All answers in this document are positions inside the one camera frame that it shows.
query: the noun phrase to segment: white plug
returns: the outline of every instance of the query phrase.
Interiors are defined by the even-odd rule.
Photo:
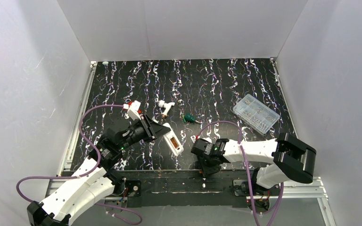
[[[166,103],[164,100],[159,101],[159,107],[165,108],[165,111],[162,114],[162,118],[165,119],[171,107],[175,105],[174,102]]]
[[[175,156],[181,154],[184,151],[184,147],[181,146],[180,140],[175,135],[173,129],[171,128],[169,123],[163,124],[164,126],[170,128],[170,132],[163,135],[167,145]]]
[[[132,118],[132,120],[141,120],[140,114],[138,113],[138,110],[140,109],[141,102],[139,101],[133,101],[129,108],[127,108],[127,114]]]

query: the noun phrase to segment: white enclosure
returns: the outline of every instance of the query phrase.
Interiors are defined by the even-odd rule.
[[[337,225],[362,225],[362,1],[309,0],[277,67]]]
[[[16,182],[57,174],[89,70],[56,1],[0,1],[0,226],[28,225]],[[47,185],[21,188],[41,200]]]
[[[87,57],[278,56],[307,0],[58,0]]]
[[[0,226],[28,225],[19,179],[57,174],[90,61],[232,57],[277,57],[336,224],[362,225],[362,1],[0,0]]]

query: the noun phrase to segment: white device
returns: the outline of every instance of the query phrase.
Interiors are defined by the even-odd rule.
[[[95,165],[95,160],[86,158],[73,176],[83,174]],[[43,210],[53,213],[53,219],[57,221],[62,221],[70,214],[68,225],[71,225],[88,208],[113,193],[115,186],[110,179],[103,177],[105,174],[106,170],[98,167],[85,177],[66,181],[40,202],[43,203]]]
[[[290,180],[277,165],[274,164],[272,153],[277,149],[276,139],[265,141],[242,141],[246,157],[249,161],[266,162],[270,166],[260,168],[257,173],[257,184],[264,188],[271,188],[276,184]],[[229,162],[243,161],[242,150],[238,141],[230,140],[224,147],[224,158]]]
[[[171,107],[175,105],[174,102],[166,103],[164,100],[159,101],[159,107],[165,108],[165,111],[162,113],[162,118],[165,119]]]
[[[169,123],[163,124],[164,126],[171,129],[170,132],[163,135],[164,140],[166,141],[167,145],[169,146],[170,150],[175,156],[181,154],[184,151],[184,147],[182,147],[178,137],[175,135],[173,129],[171,128]]]
[[[132,120],[141,120],[140,114],[138,113],[140,106],[141,102],[135,100],[128,106],[128,108],[124,105],[123,109],[127,110],[127,114],[132,118]]]

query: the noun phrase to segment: cable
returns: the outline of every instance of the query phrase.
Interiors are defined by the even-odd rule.
[[[122,191],[120,194],[114,194],[114,195],[115,195],[115,196],[121,196],[121,195],[124,194],[124,192],[125,192],[125,189],[123,189],[123,191]]]
[[[17,190],[17,193],[25,200],[29,201],[29,202],[32,202],[32,200],[30,198],[28,198],[27,196],[25,196],[21,190],[20,190],[20,184],[23,182],[23,181],[26,181],[26,180],[31,180],[31,179],[49,179],[49,180],[69,180],[69,179],[76,179],[78,177],[84,177],[90,173],[92,173],[100,164],[100,159],[101,159],[101,156],[100,156],[100,151],[99,149],[86,137],[86,135],[84,134],[84,131],[82,130],[82,122],[84,121],[85,117],[93,110],[95,109],[98,109],[98,108],[103,108],[103,107],[121,107],[123,108],[123,105],[98,105],[98,106],[95,106],[89,110],[87,110],[81,117],[80,119],[80,123],[78,124],[78,130],[80,132],[80,135],[81,137],[89,144],[91,145],[96,153],[97,153],[97,156],[98,156],[98,159],[96,161],[96,165],[88,172],[86,173],[83,173],[83,174],[80,174],[79,176],[71,176],[71,177],[52,177],[52,176],[30,176],[30,177],[25,177],[21,180],[18,181],[18,183],[16,184],[16,190]],[[96,203],[95,205],[98,205],[98,206],[104,206],[104,204],[100,204],[100,203]],[[117,216],[120,220],[128,223],[128,224],[131,224],[131,225],[137,225],[137,224],[140,224],[142,222],[142,216],[134,211],[134,210],[131,210],[131,209],[127,209],[127,208],[122,208],[122,207],[118,207],[118,206],[111,206],[111,205],[107,205],[109,207],[112,207],[112,208],[117,208],[117,209],[121,209],[121,210],[124,210],[124,211],[128,211],[128,212],[131,212],[131,213],[134,213],[136,215],[138,215],[138,217],[140,218],[140,221],[138,223],[135,223],[135,222],[131,222],[131,221],[128,221],[127,219],[124,219],[123,217],[120,217],[120,216]]]
[[[239,135],[238,135],[238,144],[239,144],[239,147],[242,151],[242,156],[244,158],[244,163],[245,163],[245,168],[246,168],[246,173],[247,173],[247,184],[248,184],[248,187],[249,187],[249,195],[250,195],[250,201],[252,203],[252,211],[253,211],[253,217],[255,218],[255,222],[257,224],[257,226],[260,226],[260,223],[259,223],[259,220],[257,218],[257,212],[256,212],[256,206],[255,206],[255,200],[253,198],[253,189],[252,189],[252,183],[251,183],[251,178],[250,178],[250,171],[249,171],[249,161],[246,157],[246,154],[245,154],[245,150],[243,149],[243,146],[241,145],[241,142],[242,142],[242,129],[235,123],[231,122],[231,121],[215,121],[215,122],[212,122],[212,123],[209,123],[207,126],[203,127],[198,135],[196,136],[196,139],[198,139],[198,137],[200,136],[200,134],[209,126],[213,125],[213,124],[217,124],[217,123],[228,123],[228,124],[231,124],[231,125],[234,125],[238,128],[239,130]],[[278,196],[278,199],[277,201],[275,202],[275,205],[273,207],[271,207],[268,211],[266,211],[265,213],[268,213],[270,212],[273,208],[275,208],[274,212],[272,213],[272,216],[269,220],[269,222],[267,223],[267,226],[270,226],[271,223],[273,222],[273,220],[275,219],[275,216],[278,212],[278,208],[280,207],[280,204],[281,204],[281,199],[282,199],[282,195],[283,195],[283,191],[284,191],[284,183],[281,183],[281,189],[280,189],[280,195]]]
[[[109,207],[109,208],[114,208],[114,209],[119,209],[119,210],[124,210],[124,211],[127,211],[127,212],[130,212],[130,213],[133,213],[135,215],[137,215],[140,220],[138,222],[132,222],[132,221],[129,221],[113,212],[110,212],[108,211],[108,213],[110,213],[111,215],[114,215],[116,216],[117,218],[119,218],[120,220],[124,221],[125,223],[127,224],[130,224],[130,225],[138,225],[142,222],[142,215],[140,213],[138,213],[137,211],[135,210],[132,210],[132,209],[128,209],[128,208],[123,208],[123,207],[119,207],[119,206],[113,206],[113,205],[108,205],[108,204],[103,204],[103,203],[95,203],[95,205],[98,205],[98,206],[103,206],[103,207]]]
[[[118,202],[121,202],[125,198],[125,196],[127,195],[127,192],[128,192],[128,188],[125,190],[124,196],[121,197],[121,199]]]
[[[270,190],[268,191],[268,195],[267,195],[267,198],[265,199],[266,201],[270,198]]]

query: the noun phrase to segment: black table surface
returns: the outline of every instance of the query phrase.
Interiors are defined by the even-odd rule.
[[[281,117],[265,135],[260,135],[244,123],[232,108],[239,98],[251,94]],[[87,109],[103,104],[141,102],[140,110],[149,117],[168,122],[184,147],[174,156],[161,138],[151,143],[140,142],[124,150],[118,170],[192,170],[196,156],[190,152],[196,135],[210,122],[227,120],[237,123],[246,141],[277,138],[281,132],[294,134],[291,118],[281,92],[278,78],[269,59],[204,59],[98,62],[89,94]],[[165,120],[159,100],[175,102]],[[190,113],[203,124],[184,123],[181,116]],[[103,108],[86,117],[83,129],[93,142],[108,126],[123,130],[131,123],[125,111]],[[207,129],[202,137],[237,139],[238,130],[229,124]],[[79,138],[71,170],[82,163],[92,148]],[[252,163],[250,168],[259,166]],[[242,162],[227,163],[224,169],[243,169]]]

